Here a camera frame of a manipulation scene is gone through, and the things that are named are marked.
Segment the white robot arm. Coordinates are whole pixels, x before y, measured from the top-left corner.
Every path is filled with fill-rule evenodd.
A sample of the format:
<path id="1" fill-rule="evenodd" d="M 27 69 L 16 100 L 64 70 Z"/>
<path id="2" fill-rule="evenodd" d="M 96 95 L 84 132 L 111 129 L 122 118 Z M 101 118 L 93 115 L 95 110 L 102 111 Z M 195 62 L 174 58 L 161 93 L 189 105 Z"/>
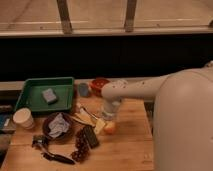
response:
<path id="1" fill-rule="evenodd" d="M 213 171 L 213 66 L 134 83 L 117 80 L 101 95 L 108 121 L 126 98 L 154 103 L 154 171 Z"/>

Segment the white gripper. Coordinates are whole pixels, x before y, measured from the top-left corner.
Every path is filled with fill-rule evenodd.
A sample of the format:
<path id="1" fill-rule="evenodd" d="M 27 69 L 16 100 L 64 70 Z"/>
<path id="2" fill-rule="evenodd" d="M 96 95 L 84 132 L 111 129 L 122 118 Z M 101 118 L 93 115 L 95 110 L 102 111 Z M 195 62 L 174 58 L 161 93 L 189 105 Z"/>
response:
<path id="1" fill-rule="evenodd" d="M 122 103 L 121 99 L 104 99 L 103 100 L 103 106 L 101 108 L 102 113 L 101 116 L 104 120 L 112 121 L 117 116 L 117 111 Z M 102 129 L 105 127 L 106 122 L 103 119 L 98 119 L 94 128 L 94 132 L 96 135 L 98 135 Z"/>

